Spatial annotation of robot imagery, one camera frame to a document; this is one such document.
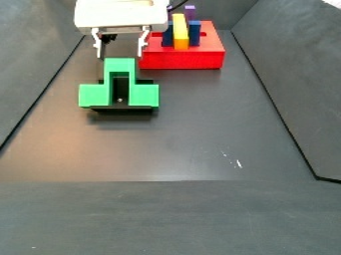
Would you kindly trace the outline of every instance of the red block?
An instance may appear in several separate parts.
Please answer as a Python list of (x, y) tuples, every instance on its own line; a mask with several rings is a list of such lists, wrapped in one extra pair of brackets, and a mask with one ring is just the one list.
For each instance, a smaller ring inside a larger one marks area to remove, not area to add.
[(152, 32), (139, 60), (140, 69), (219, 69), (224, 49), (211, 21), (200, 21), (199, 46), (176, 51), (161, 47), (163, 34)]

